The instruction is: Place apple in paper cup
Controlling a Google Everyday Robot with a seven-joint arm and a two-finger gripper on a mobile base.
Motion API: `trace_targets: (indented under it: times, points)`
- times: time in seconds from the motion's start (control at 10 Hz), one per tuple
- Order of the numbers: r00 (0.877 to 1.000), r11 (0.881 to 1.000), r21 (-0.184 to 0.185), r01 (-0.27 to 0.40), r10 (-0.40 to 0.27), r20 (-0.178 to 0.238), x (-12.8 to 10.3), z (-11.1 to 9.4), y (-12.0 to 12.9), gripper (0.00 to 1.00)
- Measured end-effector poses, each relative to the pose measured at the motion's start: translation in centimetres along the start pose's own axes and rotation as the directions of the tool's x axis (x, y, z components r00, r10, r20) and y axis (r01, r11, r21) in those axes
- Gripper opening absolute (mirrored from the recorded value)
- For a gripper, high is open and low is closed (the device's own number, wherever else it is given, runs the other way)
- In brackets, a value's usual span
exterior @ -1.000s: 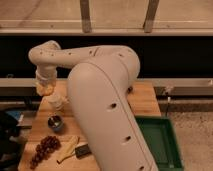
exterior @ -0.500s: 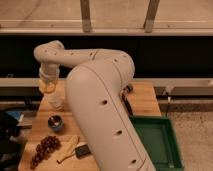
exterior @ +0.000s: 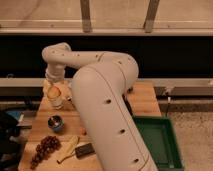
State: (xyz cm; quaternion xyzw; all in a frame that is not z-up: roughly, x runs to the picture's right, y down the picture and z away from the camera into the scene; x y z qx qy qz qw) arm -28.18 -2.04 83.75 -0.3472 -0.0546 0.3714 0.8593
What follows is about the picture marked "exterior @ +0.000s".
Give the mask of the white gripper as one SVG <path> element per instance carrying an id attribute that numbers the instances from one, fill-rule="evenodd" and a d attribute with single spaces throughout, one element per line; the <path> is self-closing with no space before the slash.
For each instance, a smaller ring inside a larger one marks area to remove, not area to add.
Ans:
<path id="1" fill-rule="evenodd" d="M 64 96 L 66 97 L 66 99 L 71 98 L 70 88 L 68 87 L 67 81 L 62 81 L 64 79 L 64 75 L 65 75 L 64 69 L 56 69 L 56 70 L 51 70 L 49 68 L 46 69 L 45 76 L 47 80 L 44 79 L 43 82 L 43 94 L 45 97 L 47 97 L 48 90 L 51 87 L 51 84 L 49 82 L 56 83 L 61 81 Z"/>

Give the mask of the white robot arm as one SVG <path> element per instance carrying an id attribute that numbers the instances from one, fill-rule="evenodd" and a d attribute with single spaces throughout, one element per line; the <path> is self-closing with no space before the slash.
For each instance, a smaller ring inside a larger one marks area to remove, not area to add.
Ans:
<path id="1" fill-rule="evenodd" d="M 72 102 L 104 171 L 158 171 L 124 102 L 139 73 L 132 56 L 73 51 L 58 43 L 45 47 L 42 57 L 51 83 L 62 81 L 67 67 L 77 70 L 71 82 Z"/>

